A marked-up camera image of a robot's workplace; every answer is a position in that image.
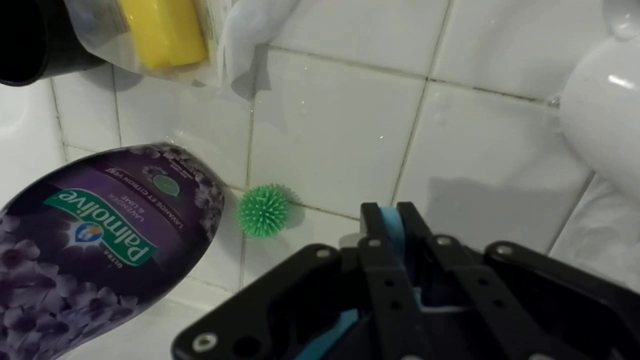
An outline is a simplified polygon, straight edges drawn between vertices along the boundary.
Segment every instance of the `black object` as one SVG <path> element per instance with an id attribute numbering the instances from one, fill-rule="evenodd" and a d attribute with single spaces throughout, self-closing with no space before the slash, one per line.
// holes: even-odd
<path id="1" fill-rule="evenodd" d="M 1 84 L 25 86 L 104 63 L 80 44 L 63 0 L 3 1 L 0 8 Z"/>
<path id="2" fill-rule="evenodd" d="M 481 254 L 432 234 L 413 204 L 397 210 L 402 264 L 379 207 L 363 204 L 357 247 L 295 253 L 180 333 L 173 358 L 295 359 L 341 312 L 357 309 L 358 321 L 322 359 L 640 359 L 635 293 L 515 243 Z"/>

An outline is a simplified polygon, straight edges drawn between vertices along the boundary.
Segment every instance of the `yellow sponge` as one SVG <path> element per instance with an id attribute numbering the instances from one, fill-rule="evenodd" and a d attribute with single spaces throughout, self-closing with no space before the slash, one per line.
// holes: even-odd
<path id="1" fill-rule="evenodd" d="M 192 0 L 120 0 L 120 5 L 147 68 L 161 70 L 206 59 Z"/>

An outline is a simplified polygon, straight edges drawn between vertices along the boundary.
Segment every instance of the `green spiky ball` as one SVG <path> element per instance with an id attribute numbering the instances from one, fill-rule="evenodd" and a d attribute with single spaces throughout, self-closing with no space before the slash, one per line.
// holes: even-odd
<path id="1" fill-rule="evenodd" d="M 278 234 L 287 222 L 289 201 L 275 185 L 258 186 L 247 192 L 238 207 L 238 222 L 252 238 Z"/>

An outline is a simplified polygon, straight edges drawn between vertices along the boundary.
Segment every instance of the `white tile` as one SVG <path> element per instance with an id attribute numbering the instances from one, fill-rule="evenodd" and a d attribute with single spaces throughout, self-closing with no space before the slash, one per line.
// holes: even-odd
<path id="1" fill-rule="evenodd" d="M 264 65 L 251 185 L 354 217 L 362 202 L 390 204 L 424 82 L 282 51 Z"/>
<path id="2" fill-rule="evenodd" d="M 245 241 L 243 286 L 249 285 L 307 245 L 325 243 L 338 248 L 340 238 L 357 233 L 360 226 L 356 220 L 299 206 L 292 206 L 289 216 L 287 228 L 274 238 L 248 238 Z"/>
<path id="3" fill-rule="evenodd" d="M 225 191 L 225 209 L 218 232 L 190 277 L 229 291 L 239 289 L 243 232 L 238 226 L 236 211 L 242 196 L 242 192 Z"/>
<path id="4" fill-rule="evenodd" d="M 172 360 L 171 344 L 178 333 L 229 296 L 228 293 L 185 279 L 149 310 L 73 350 L 65 356 L 65 360 L 109 360 L 114 357 Z"/>
<path id="5" fill-rule="evenodd" d="M 640 204 L 596 175 L 550 255 L 640 292 Z"/>
<path id="6" fill-rule="evenodd" d="M 227 184 L 246 185 L 251 104 L 214 88 L 195 88 L 116 69 L 122 143 L 167 138 L 186 147 Z"/>
<path id="7" fill-rule="evenodd" d="M 546 252 L 589 174 L 543 125 L 546 111 L 430 84 L 398 201 L 414 202 L 434 231 L 474 248 L 509 240 Z"/>
<path id="8" fill-rule="evenodd" d="M 301 0 L 274 45 L 427 75 L 448 0 Z"/>
<path id="9" fill-rule="evenodd" d="M 67 148 L 67 161 L 69 163 L 75 160 L 85 158 L 89 155 L 95 154 L 95 151 L 84 150 L 78 147 L 67 146 L 66 148 Z"/>
<path id="10" fill-rule="evenodd" d="M 455 0 L 433 77 L 546 99 L 609 36 L 602 0 Z"/>
<path id="11" fill-rule="evenodd" d="M 46 173 L 64 165 L 60 125 L 50 80 L 0 86 L 0 207 Z"/>
<path id="12" fill-rule="evenodd" d="M 68 145 L 93 151 L 120 146 L 111 65 L 58 76 L 53 85 Z"/>

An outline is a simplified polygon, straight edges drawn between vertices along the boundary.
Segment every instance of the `dish soap bottle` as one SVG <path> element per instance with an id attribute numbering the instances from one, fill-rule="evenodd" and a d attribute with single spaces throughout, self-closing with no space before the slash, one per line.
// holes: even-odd
<path id="1" fill-rule="evenodd" d="M 224 198 L 168 143 L 105 152 L 0 211 L 0 359 L 56 359 L 149 308 L 197 264 Z"/>

